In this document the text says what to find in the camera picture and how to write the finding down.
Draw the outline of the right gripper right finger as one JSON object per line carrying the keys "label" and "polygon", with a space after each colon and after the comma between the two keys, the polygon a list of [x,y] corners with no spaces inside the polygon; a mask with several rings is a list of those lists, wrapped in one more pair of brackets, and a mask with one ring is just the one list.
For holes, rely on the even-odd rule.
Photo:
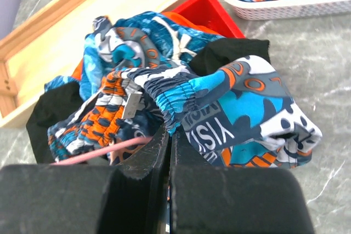
{"label": "right gripper right finger", "polygon": [[210,165],[177,131],[171,147],[171,233],[313,233],[286,169]]}

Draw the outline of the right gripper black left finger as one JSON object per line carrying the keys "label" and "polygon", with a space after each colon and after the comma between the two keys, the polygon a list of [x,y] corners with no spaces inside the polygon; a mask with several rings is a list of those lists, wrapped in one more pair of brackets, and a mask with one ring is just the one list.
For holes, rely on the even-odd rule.
{"label": "right gripper black left finger", "polygon": [[119,165],[8,165],[1,233],[165,233],[169,136]]}

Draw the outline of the orange blue patterned shorts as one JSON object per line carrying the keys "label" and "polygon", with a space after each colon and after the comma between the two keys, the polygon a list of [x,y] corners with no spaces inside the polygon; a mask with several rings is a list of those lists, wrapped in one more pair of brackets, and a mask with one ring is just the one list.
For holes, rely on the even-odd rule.
{"label": "orange blue patterned shorts", "polygon": [[55,161],[135,137],[132,118],[159,121],[210,164],[287,167],[308,163],[321,130],[295,103],[270,63],[256,55],[200,77],[185,64],[114,69],[101,88],[66,120],[48,129]]}

